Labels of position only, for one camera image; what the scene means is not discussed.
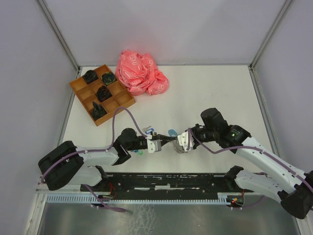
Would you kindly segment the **black rolled item lower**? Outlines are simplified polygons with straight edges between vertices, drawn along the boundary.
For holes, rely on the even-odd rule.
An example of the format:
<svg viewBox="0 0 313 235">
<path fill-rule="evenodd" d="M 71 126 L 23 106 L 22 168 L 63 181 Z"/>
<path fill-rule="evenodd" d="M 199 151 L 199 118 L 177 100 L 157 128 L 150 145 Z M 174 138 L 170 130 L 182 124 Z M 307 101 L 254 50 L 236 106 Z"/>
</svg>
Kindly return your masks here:
<svg viewBox="0 0 313 235">
<path fill-rule="evenodd" d="M 92 105 L 93 105 L 93 111 L 91 113 L 91 116 L 94 120 L 98 120 L 107 114 L 106 110 L 101 106 L 101 104 L 98 104 L 93 101 Z"/>
</svg>

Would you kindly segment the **aluminium frame post right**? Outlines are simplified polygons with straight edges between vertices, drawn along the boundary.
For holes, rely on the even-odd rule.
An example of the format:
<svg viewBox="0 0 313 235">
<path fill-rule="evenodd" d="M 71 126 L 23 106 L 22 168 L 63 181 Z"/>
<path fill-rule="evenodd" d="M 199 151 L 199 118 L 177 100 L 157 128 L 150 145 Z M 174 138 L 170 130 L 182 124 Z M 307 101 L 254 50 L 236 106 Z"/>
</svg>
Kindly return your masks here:
<svg viewBox="0 0 313 235">
<path fill-rule="evenodd" d="M 253 57 L 249 67 L 251 69 L 256 68 L 260 59 L 262 58 L 263 54 L 265 53 L 267 47 L 269 46 L 272 38 L 274 37 L 276 31 L 278 30 L 279 26 L 283 22 L 285 16 L 289 12 L 290 8 L 292 7 L 294 0 L 285 0 L 282 7 L 280 8 L 275 20 L 273 21 L 272 25 L 270 26 L 268 32 L 266 33 L 264 39 L 261 42 L 255 56 Z"/>
</svg>

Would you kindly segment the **black rolled item centre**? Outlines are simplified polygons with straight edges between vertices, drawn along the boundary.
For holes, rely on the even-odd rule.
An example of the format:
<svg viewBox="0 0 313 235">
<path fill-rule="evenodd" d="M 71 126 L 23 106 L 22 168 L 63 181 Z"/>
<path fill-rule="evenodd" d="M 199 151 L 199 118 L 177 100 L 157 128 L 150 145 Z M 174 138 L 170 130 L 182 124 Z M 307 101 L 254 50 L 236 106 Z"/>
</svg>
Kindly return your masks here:
<svg viewBox="0 0 313 235">
<path fill-rule="evenodd" d="M 112 97 L 112 94 L 106 86 L 102 86 L 97 90 L 96 96 L 100 102 L 103 102 Z"/>
</svg>

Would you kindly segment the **black rolled item top left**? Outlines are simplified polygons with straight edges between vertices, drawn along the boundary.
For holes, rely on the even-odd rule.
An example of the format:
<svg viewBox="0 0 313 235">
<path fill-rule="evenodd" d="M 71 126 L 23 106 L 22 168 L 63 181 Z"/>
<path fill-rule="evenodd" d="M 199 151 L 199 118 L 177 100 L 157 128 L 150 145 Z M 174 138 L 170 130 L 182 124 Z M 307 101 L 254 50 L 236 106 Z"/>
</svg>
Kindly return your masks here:
<svg viewBox="0 0 313 235">
<path fill-rule="evenodd" d="M 86 84 L 90 84 L 98 79 L 98 75 L 94 70 L 88 70 L 82 78 Z"/>
</svg>

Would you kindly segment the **crumpled pink plastic bag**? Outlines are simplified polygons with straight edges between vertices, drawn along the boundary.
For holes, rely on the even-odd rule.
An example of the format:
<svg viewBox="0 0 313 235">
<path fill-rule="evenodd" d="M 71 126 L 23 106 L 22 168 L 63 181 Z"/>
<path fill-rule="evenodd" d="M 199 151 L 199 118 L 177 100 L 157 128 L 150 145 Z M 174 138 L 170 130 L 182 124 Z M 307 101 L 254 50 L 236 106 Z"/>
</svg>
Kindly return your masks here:
<svg viewBox="0 0 313 235">
<path fill-rule="evenodd" d="M 169 87 L 168 78 L 158 69 L 153 57 L 135 51 L 121 52 L 115 69 L 115 77 L 133 95 L 162 94 Z"/>
</svg>

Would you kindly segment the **key with blue tag upper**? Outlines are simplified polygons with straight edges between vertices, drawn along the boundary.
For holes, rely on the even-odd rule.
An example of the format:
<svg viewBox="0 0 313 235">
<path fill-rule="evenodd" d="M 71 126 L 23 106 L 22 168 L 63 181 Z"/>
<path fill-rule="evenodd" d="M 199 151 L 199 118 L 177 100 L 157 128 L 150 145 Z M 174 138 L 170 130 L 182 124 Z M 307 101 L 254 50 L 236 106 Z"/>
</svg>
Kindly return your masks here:
<svg viewBox="0 0 313 235">
<path fill-rule="evenodd" d="M 150 135 L 151 132 L 154 132 L 155 130 L 154 130 L 154 128 L 153 128 L 152 126 L 148 126 L 148 127 L 144 127 L 144 128 L 142 129 L 142 131 L 143 131 L 146 135 Z"/>
</svg>

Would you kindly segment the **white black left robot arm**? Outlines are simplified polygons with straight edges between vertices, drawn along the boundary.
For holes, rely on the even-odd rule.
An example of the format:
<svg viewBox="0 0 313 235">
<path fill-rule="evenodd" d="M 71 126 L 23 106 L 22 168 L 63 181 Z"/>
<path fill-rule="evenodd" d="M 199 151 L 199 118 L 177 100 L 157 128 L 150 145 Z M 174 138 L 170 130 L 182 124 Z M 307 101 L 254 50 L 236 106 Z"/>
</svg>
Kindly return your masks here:
<svg viewBox="0 0 313 235">
<path fill-rule="evenodd" d="M 85 148 L 66 141 L 45 155 L 38 162 L 42 173 L 42 183 L 50 191 L 59 190 L 66 185 L 87 184 L 98 191 L 108 186 L 103 166 L 115 166 L 131 158 L 132 150 L 158 152 L 165 144 L 175 141 L 169 137 L 151 132 L 148 136 L 139 136 L 132 128 L 124 129 L 113 144 L 104 148 Z"/>
</svg>

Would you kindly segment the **aluminium frame post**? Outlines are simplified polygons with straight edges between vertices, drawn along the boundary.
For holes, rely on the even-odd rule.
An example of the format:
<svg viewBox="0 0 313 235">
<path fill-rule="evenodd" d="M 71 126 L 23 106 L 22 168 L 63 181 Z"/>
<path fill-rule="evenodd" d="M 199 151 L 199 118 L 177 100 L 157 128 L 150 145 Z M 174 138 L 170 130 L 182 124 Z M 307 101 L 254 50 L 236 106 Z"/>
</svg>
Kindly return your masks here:
<svg viewBox="0 0 313 235">
<path fill-rule="evenodd" d="M 63 49 L 64 53 L 66 54 L 67 58 L 71 62 L 72 66 L 75 68 L 76 71 L 80 70 L 80 66 L 76 61 L 73 53 L 71 52 L 68 44 L 66 43 L 63 34 L 61 33 L 56 21 L 52 15 L 51 10 L 49 9 L 45 0 L 35 0 L 36 4 L 40 8 L 42 14 L 44 15 L 45 19 L 47 20 L 49 27 L 53 31 L 55 37 L 57 38 L 61 48 Z"/>
<path fill-rule="evenodd" d="M 278 30 L 279 26 L 283 22 L 285 16 L 289 12 L 290 8 L 292 7 L 294 0 L 285 0 L 282 7 L 280 8 L 275 20 L 273 21 L 272 25 L 270 26 L 268 32 L 266 33 L 264 39 L 261 42 L 255 56 L 253 57 L 249 67 L 251 69 L 256 68 L 260 59 L 262 58 L 263 54 L 265 53 L 267 47 L 269 46 L 272 38 L 274 37 L 276 31 Z"/>
</svg>

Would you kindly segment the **brown wooden compartment tray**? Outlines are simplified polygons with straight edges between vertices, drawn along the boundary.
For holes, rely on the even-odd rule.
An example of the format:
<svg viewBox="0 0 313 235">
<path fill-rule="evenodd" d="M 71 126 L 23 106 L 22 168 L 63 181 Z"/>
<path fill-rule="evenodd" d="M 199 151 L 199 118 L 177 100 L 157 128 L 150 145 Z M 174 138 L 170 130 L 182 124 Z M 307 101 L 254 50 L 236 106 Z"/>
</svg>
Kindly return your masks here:
<svg viewBox="0 0 313 235">
<path fill-rule="evenodd" d="M 133 95 L 107 65 L 87 70 L 69 85 L 96 126 L 112 118 L 117 108 L 135 104 Z"/>
</svg>

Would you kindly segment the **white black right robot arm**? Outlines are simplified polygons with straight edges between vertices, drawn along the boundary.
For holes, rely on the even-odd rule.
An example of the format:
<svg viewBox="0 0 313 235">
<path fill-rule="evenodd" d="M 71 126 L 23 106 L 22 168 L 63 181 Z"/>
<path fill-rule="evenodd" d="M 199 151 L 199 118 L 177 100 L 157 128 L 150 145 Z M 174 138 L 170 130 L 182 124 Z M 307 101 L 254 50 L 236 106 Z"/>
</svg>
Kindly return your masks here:
<svg viewBox="0 0 313 235">
<path fill-rule="evenodd" d="M 298 169 L 263 147 L 247 130 L 229 125 L 216 108 L 201 113 L 203 125 L 189 129 L 194 146 L 215 142 L 219 154 L 231 151 L 253 163 L 261 170 L 254 174 L 240 166 L 232 167 L 225 175 L 224 185 L 229 191 L 239 188 L 251 190 L 271 198 L 290 215 L 304 219 L 313 209 L 313 173 Z"/>
</svg>

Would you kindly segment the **black yellow rolled item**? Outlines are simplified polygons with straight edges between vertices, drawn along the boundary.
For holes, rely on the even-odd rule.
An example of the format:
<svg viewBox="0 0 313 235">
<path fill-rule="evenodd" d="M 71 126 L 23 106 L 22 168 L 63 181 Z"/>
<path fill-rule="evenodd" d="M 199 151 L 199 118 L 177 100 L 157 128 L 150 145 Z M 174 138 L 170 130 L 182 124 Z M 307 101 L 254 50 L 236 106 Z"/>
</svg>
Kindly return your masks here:
<svg viewBox="0 0 313 235">
<path fill-rule="evenodd" d="M 116 81 L 116 77 L 113 72 L 106 72 L 101 76 L 102 82 L 105 86 L 108 86 Z"/>
</svg>

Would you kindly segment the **aluminium front frame rail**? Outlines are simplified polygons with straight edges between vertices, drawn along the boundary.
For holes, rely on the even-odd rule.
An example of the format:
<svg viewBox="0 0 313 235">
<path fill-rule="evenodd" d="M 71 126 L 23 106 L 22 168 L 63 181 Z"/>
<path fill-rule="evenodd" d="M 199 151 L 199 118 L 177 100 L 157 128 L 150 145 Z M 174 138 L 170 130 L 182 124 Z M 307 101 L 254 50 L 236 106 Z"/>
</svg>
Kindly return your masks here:
<svg viewBox="0 0 313 235">
<path fill-rule="evenodd" d="M 58 194 L 79 194 L 79 188 L 61 188 L 57 190 L 49 190 L 48 188 L 37 188 L 37 193 L 58 193 Z"/>
</svg>

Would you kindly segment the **aluminium frame post left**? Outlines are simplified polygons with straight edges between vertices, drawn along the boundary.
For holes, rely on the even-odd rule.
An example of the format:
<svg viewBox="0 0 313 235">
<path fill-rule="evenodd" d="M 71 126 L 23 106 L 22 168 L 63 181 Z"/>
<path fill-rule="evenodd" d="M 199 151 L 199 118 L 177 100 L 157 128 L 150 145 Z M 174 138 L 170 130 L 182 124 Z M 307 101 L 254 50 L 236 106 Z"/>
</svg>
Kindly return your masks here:
<svg viewBox="0 0 313 235">
<path fill-rule="evenodd" d="M 36 4 L 40 8 L 42 14 L 44 15 L 45 19 L 47 20 L 49 27 L 53 31 L 55 37 L 57 38 L 61 48 L 63 49 L 64 53 L 66 54 L 67 58 L 71 62 L 72 66 L 75 68 L 76 71 L 80 70 L 80 66 L 76 61 L 73 53 L 71 52 L 68 44 L 66 43 L 63 34 L 61 33 L 56 21 L 52 15 L 51 10 L 49 9 L 45 0 L 35 0 Z"/>
</svg>

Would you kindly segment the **black metal base rail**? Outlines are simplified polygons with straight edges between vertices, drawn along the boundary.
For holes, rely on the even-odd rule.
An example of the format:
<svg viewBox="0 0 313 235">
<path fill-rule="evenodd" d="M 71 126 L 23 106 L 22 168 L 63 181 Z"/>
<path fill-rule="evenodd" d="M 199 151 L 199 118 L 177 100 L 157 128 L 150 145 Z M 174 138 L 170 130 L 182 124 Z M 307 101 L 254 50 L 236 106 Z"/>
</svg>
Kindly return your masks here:
<svg viewBox="0 0 313 235">
<path fill-rule="evenodd" d="M 218 193 L 241 194 L 243 189 L 213 173 L 108 173 L 92 191 L 112 193 L 116 200 L 217 199 Z"/>
</svg>

